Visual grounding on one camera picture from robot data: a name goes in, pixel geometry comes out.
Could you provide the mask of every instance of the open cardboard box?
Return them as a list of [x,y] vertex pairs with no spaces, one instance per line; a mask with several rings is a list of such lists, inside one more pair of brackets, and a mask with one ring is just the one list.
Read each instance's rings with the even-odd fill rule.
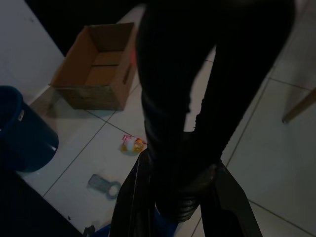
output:
[[85,26],[51,86],[74,109],[123,110],[134,79],[134,23]]

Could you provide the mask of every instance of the wooden chair leg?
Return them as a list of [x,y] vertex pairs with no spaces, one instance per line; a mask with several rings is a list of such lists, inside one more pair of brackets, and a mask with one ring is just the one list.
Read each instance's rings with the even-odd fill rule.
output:
[[301,102],[299,102],[293,109],[291,109],[290,112],[288,112],[282,118],[282,122],[290,122],[314,102],[316,102],[316,88],[314,88]]

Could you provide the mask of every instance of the blue trash bin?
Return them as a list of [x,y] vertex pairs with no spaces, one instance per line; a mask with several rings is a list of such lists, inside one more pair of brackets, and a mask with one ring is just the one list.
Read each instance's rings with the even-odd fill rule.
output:
[[57,134],[11,86],[0,86],[0,159],[7,168],[33,172],[58,149]]

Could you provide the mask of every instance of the white tile floor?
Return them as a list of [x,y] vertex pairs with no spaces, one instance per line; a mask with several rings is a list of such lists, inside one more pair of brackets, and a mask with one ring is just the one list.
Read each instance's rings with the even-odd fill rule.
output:
[[[195,81],[186,130],[194,128],[213,58]],[[284,112],[309,92],[297,86],[311,88],[315,81],[299,77],[289,85],[278,78],[287,59],[281,58],[272,79],[263,82],[222,156],[251,201],[264,237],[316,236],[316,107],[288,125],[281,122]],[[120,182],[126,178],[137,157],[123,154],[119,146],[127,133],[145,138],[140,95],[136,75],[123,112],[73,110],[60,99],[44,116],[58,133],[60,147],[44,168],[21,176],[81,232],[111,221],[115,201],[89,189],[87,182],[94,173]],[[198,209],[176,236],[203,237],[200,218]]]
[[271,78],[313,89],[316,87],[316,1],[297,0],[296,3],[298,11],[306,10],[297,17]]

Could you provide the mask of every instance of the candy wrapper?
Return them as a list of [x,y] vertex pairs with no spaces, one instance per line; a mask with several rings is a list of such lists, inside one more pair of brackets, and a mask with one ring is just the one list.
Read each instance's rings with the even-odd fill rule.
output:
[[130,135],[124,135],[123,144],[121,147],[122,152],[142,152],[146,148],[146,143],[136,137],[132,137]]

